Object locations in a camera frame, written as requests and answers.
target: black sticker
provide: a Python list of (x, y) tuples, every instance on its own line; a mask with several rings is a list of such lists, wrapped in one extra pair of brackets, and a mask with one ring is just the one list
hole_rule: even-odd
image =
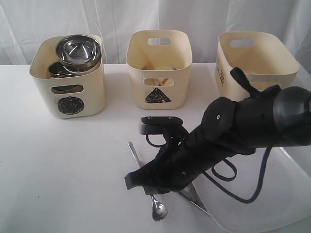
[(169, 103), (171, 102), (160, 89), (155, 88), (145, 99), (145, 103)]
[(69, 96), (58, 101), (58, 110), (66, 115), (77, 114), (83, 109), (84, 103), (80, 98)]

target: white backdrop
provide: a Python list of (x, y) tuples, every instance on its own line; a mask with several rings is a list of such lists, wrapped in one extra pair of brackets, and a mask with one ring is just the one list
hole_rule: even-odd
[(218, 35), (276, 35), (311, 73), (311, 0), (0, 0), (0, 64), (30, 64), (49, 37), (102, 37), (105, 63), (125, 63), (134, 32), (188, 34), (194, 62), (214, 62)]

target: basket handle hole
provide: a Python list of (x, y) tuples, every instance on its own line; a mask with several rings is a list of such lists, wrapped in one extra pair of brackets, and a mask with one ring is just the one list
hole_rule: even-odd
[(66, 85), (66, 86), (54, 86), (51, 88), (51, 91), (54, 94), (67, 94), (67, 93), (77, 93), (82, 92), (84, 90), (82, 85)]
[(231, 40), (230, 47), (241, 48), (241, 47), (253, 47), (255, 42), (253, 40)]
[(158, 38), (158, 37), (151, 37), (148, 39), (149, 45), (170, 45), (171, 39), (169, 38)]
[(147, 78), (144, 79), (146, 86), (173, 86), (174, 80), (170, 78)]

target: white table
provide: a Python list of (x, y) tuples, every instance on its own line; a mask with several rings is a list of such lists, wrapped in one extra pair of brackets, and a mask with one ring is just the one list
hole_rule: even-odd
[[(224, 232), (176, 193), (159, 196), (169, 214), (154, 222), (150, 198), (124, 182), (137, 169), (127, 141), (145, 161), (157, 152), (139, 134), (139, 118), (177, 116), (192, 130), (218, 97), (215, 64), (193, 65), (186, 102), (176, 110), (137, 108), (126, 65), (105, 65), (104, 110), (71, 119), (50, 115), (29, 68), (0, 66), (1, 233)], [(309, 232), (310, 220), (273, 232)]]

